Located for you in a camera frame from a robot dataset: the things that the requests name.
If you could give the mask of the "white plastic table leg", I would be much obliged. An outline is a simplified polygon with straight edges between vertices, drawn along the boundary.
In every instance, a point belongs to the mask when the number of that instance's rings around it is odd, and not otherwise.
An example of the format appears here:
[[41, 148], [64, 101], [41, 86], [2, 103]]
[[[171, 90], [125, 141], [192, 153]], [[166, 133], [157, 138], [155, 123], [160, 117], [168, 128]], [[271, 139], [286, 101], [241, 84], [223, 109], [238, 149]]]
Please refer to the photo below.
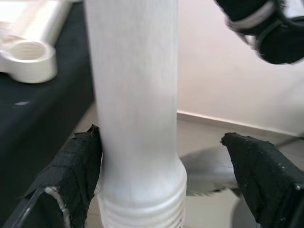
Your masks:
[[178, 0], [84, 0], [104, 228], [183, 228], [177, 155]]

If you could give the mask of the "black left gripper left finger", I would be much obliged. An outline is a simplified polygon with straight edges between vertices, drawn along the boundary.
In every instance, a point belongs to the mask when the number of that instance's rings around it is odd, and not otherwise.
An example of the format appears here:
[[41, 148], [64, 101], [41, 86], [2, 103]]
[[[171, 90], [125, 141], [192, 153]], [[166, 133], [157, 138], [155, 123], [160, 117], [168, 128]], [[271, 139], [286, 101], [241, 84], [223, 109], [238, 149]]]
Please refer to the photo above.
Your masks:
[[37, 175], [4, 228], [86, 228], [102, 155], [99, 127], [75, 133]]

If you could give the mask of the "black table cloth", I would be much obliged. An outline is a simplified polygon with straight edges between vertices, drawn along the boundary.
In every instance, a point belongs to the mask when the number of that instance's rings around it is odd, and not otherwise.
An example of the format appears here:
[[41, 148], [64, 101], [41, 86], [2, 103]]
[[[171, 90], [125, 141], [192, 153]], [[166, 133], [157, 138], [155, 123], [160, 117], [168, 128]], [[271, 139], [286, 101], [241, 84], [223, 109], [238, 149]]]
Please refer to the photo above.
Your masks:
[[57, 39], [57, 76], [19, 83], [0, 73], [0, 228], [94, 100], [83, 3]]

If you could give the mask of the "white plastic children table top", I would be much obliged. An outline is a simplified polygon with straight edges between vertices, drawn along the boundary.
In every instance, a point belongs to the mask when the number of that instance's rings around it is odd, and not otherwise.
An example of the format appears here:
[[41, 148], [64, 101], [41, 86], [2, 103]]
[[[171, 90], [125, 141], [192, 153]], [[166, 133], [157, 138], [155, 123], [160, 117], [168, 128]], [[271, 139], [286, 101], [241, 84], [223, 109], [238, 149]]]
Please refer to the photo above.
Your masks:
[[0, 73], [37, 84], [57, 74], [54, 44], [72, 8], [83, 0], [0, 0]]

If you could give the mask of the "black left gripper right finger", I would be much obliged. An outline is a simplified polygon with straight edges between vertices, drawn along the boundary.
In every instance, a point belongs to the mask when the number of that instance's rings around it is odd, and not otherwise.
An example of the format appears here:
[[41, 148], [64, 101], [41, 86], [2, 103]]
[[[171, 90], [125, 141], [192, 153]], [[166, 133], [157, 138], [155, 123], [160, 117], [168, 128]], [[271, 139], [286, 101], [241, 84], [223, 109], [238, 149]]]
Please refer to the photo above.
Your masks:
[[304, 171], [272, 143], [226, 133], [238, 187], [262, 228], [304, 228]]

